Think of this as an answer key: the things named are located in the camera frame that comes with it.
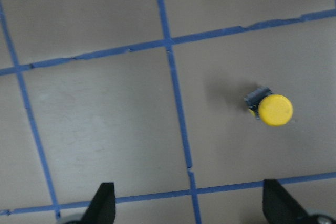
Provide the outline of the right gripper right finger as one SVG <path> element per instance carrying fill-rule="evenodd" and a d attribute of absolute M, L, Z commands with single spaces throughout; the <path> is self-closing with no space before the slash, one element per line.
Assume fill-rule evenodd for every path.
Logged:
<path fill-rule="evenodd" d="M 262 190 L 263 214 L 268 223 L 303 223 L 310 218 L 276 179 L 264 179 Z"/>

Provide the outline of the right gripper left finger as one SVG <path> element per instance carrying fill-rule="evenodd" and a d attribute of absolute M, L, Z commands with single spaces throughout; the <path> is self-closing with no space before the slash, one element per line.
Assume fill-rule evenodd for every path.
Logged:
<path fill-rule="evenodd" d="M 102 183 L 83 214 L 81 223 L 113 224 L 115 218 L 116 197 L 114 183 Z"/>

